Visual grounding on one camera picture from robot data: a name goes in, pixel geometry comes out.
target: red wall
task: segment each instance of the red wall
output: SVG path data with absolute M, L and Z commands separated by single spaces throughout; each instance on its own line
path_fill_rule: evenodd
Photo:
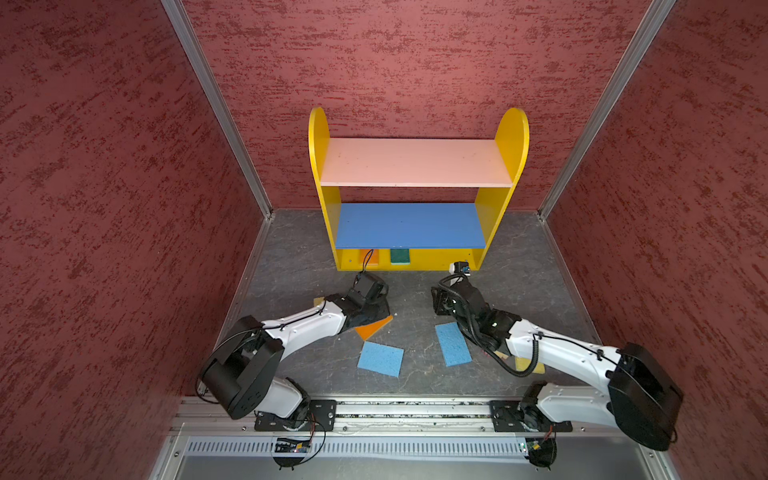
M 3 2 L 0 62 L 0 478 L 144 480 L 260 213 L 160 2 Z
M 766 25 L 678 0 L 550 217 L 602 339 L 685 391 L 683 478 L 768 478 Z
M 276 207 L 318 207 L 306 129 L 339 137 L 493 138 L 531 122 L 511 208 L 538 209 L 649 0 L 187 0 Z M 472 190 L 343 190 L 345 200 L 464 200 Z

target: yellow side panel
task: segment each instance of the yellow side panel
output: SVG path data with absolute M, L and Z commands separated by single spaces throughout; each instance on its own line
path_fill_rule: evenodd
M 336 232 L 339 230 L 341 192 L 338 187 L 320 186 L 320 175 L 323 173 L 323 165 L 326 162 L 330 137 L 326 112 L 320 107 L 313 108 L 310 114 L 310 163 L 312 165 L 312 175 L 315 178 L 320 207 L 323 209 L 323 217 L 328 228 L 328 238 L 331 243 L 331 250 L 333 251 L 333 259 L 336 261 L 336 268 L 339 268 L 339 255 L 336 252 Z
M 361 250 L 338 250 L 341 266 L 339 270 L 360 271 Z M 421 270 L 432 272 L 448 271 L 451 263 L 469 262 L 469 267 L 475 269 L 475 256 L 472 250 L 464 249 L 428 249 L 410 250 L 411 263 L 408 265 L 392 265 L 389 259 L 389 250 L 379 250 L 379 264 L 368 265 L 367 270 Z
M 512 179 L 511 188 L 480 188 L 475 198 L 475 207 L 478 210 L 478 218 L 485 237 L 485 249 L 474 249 L 472 254 L 477 260 L 477 268 L 480 268 L 488 248 L 491 246 L 498 225 L 502 222 L 504 212 L 507 210 L 512 193 L 520 181 L 520 176 L 528 158 L 528 145 L 531 134 L 528 129 L 528 117 L 519 108 L 510 108 L 504 114 L 496 131 L 496 145 L 504 159 L 509 177 Z

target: black mounting plate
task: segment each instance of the black mounting plate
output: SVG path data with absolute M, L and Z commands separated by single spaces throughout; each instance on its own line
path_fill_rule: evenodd
M 336 400 L 310 400 L 310 415 L 315 415 L 315 420 L 326 428 L 326 432 L 333 430 L 336 421 Z M 305 422 L 298 430 L 286 428 L 286 420 L 273 413 L 258 412 L 253 429 L 257 432 L 308 432 L 310 422 Z
M 515 417 L 515 411 L 518 404 L 515 400 L 491 400 L 488 404 L 491 407 L 491 420 L 493 420 L 494 432 L 530 432 L 525 425 Z M 573 432 L 574 427 L 570 422 L 559 422 L 553 424 L 553 432 Z

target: marble-patterned floor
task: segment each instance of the marble-patterned floor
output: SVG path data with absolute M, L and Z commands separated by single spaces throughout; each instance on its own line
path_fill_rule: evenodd
M 471 363 L 445 366 L 435 325 L 452 320 L 433 313 L 429 288 L 447 272 L 378 274 L 389 284 L 389 305 L 397 315 L 370 341 L 405 350 L 400 376 L 358 369 L 362 339 L 353 330 L 292 354 L 280 364 L 278 376 L 291 377 L 315 396 L 520 396 L 537 380 L 578 384 L 549 368 L 543 376 L 515 378 L 471 343 Z M 314 297 L 346 292 L 353 278 L 352 272 L 336 271 L 319 210 L 278 210 L 242 314 L 287 316 L 310 308 Z M 594 327 L 578 315 L 533 213 L 504 217 L 471 281 L 496 308 L 568 336 L 598 340 Z

